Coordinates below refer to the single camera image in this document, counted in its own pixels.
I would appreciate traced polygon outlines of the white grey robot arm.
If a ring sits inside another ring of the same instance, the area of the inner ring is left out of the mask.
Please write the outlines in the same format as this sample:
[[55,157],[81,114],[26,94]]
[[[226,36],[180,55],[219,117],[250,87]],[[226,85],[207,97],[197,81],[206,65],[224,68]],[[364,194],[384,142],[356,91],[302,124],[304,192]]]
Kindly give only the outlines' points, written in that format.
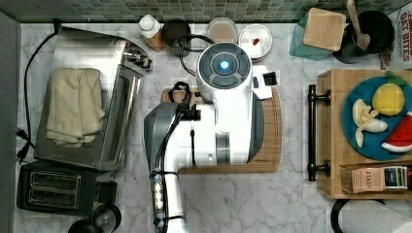
[[144,120],[155,233],[188,233],[179,188],[182,168],[240,166],[258,154],[264,135],[262,101],[272,91],[254,74],[238,45],[215,43],[197,61],[203,102],[157,105]]

